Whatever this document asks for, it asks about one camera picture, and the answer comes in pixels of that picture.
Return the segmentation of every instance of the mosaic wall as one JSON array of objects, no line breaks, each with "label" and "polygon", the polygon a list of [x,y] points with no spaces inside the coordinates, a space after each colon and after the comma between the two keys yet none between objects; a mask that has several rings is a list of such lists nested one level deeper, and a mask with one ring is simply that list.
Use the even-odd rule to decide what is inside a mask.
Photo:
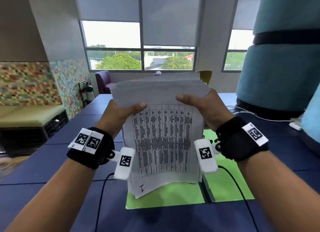
[{"label": "mosaic wall", "polygon": [[48,62],[0,62],[0,105],[61,105]]},{"label": "mosaic wall", "polygon": [[66,108],[69,119],[82,110],[83,104],[78,83],[89,80],[88,65],[85,59],[69,59],[50,62],[62,104]]}]

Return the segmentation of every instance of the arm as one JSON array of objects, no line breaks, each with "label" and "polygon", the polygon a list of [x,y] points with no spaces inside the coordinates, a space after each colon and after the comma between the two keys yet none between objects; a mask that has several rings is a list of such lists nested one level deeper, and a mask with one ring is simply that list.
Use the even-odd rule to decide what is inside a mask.
[{"label": "arm", "polygon": [[277,231],[320,230],[320,195],[270,151],[238,162],[238,167]]},{"label": "arm", "polygon": [[[196,107],[213,131],[234,117],[215,90],[203,99],[191,95],[176,99]],[[238,162],[238,167],[277,231],[320,231],[320,195],[270,151]]]},{"label": "arm", "polygon": [[[129,108],[120,108],[110,100],[96,127],[115,138],[126,119],[131,114],[142,111],[146,106],[142,103]],[[15,217],[5,232],[70,231],[94,174],[94,169],[68,158]]]}]

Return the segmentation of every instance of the gray roller blind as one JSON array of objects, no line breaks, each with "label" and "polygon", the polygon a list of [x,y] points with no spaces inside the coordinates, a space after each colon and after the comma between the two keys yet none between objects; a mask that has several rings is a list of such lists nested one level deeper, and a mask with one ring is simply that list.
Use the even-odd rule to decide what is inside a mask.
[{"label": "gray roller blind", "polygon": [[200,0],[142,0],[143,44],[195,46]]},{"label": "gray roller blind", "polygon": [[139,22],[139,0],[76,0],[81,20]]},{"label": "gray roller blind", "polygon": [[234,30],[253,30],[260,0],[239,0],[235,12]]}]

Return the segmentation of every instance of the right forearm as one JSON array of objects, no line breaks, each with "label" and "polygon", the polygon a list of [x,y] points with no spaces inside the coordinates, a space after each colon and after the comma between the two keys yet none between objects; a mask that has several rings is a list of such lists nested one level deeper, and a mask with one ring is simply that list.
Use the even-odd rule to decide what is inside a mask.
[{"label": "right forearm", "polygon": [[320,231],[320,195],[270,151],[238,167],[277,231]]}]

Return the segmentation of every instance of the blue table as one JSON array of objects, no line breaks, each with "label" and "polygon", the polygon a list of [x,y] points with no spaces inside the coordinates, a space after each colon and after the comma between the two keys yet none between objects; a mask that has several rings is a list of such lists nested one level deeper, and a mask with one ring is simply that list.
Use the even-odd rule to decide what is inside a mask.
[{"label": "blue table", "polygon": [[[235,105],[235,93],[219,94],[226,105]],[[39,148],[0,184],[0,231],[41,189],[43,183],[66,159],[67,144],[82,127],[93,126],[104,112],[111,95],[99,95],[76,117]],[[311,187],[320,192],[320,162],[298,140],[297,131],[288,123],[270,122],[250,114],[240,114],[270,139],[270,149]],[[116,142],[120,150],[122,142]],[[98,168],[84,205],[72,231],[93,231],[102,181],[114,172],[115,163]],[[139,210],[126,210],[127,184],[110,180],[103,195],[98,231],[255,231],[244,202],[221,202]],[[260,232],[273,231],[257,201],[249,201]]]}]

